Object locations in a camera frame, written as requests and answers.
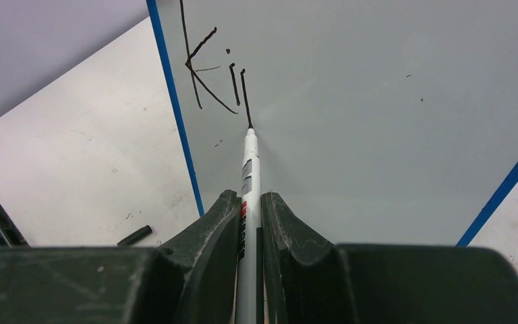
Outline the black marker cap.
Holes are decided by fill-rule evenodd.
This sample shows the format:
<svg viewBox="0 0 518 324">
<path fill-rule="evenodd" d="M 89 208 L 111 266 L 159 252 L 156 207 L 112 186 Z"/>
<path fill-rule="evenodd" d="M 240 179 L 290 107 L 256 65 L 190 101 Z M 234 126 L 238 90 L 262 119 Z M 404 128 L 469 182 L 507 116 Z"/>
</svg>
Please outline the black marker cap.
<svg viewBox="0 0 518 324">
<path fill-rule="evenodd" d="M 146 239 L 153 233 L 153 229 L 149 225 L 145 225 L 126 236 L 117 243 L 117 247 L 133 246 Z"/>
</svg>

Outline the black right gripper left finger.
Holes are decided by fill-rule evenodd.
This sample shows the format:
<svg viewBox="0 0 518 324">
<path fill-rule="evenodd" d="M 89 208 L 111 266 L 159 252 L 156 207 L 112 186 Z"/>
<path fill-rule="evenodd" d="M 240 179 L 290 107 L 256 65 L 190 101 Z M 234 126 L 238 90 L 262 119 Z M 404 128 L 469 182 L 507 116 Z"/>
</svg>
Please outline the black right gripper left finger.
<svg viewBox="0 0 518 324">
<path fill-rule="evenodd" d="M 0 323 L 228 323 L 241 199 L 156 248 L 0 248 Z"/>
</svg>

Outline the white marker pen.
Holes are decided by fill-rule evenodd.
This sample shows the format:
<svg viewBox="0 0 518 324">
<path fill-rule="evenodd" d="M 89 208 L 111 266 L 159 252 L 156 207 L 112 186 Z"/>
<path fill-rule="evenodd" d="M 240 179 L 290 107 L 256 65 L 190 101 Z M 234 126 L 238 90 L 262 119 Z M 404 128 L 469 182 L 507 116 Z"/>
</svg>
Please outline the white marker pen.
<svg viewBox="0 0 518 324">
<path fill-rule="evenodd" d="M 244 142 L 236 323 L 264 322 L 261 177 L 258 138 L 249 128 Z"/>
</svg>

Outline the blue framed whiteboard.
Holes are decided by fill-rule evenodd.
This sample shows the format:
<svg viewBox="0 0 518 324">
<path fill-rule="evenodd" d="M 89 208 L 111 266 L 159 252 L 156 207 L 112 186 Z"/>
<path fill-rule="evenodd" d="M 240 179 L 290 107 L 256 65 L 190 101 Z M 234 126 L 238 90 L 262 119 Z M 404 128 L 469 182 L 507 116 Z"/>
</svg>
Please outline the blue framed whiteboard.
<svg viewBox="0 0 518 324">
<path fill-rule="evenodd" d="M 149 1 L 196 207 L 262 190 L 332 242 L 469 244 L 518 182 L 518 1 Z"/>
</svg>

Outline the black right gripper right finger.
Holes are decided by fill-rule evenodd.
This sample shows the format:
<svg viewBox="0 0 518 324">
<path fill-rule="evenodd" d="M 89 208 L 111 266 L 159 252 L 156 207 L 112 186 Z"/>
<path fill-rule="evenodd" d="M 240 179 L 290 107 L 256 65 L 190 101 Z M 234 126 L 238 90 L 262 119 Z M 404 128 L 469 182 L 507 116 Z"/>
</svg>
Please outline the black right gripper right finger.
<svg viewBox="0 0 518 324">
<path fill-rule="evenodd" d="M 518 275 L 487 248 L 333 244 L 261 198 L 269 323 L 518 323 Z"/>
</svg>

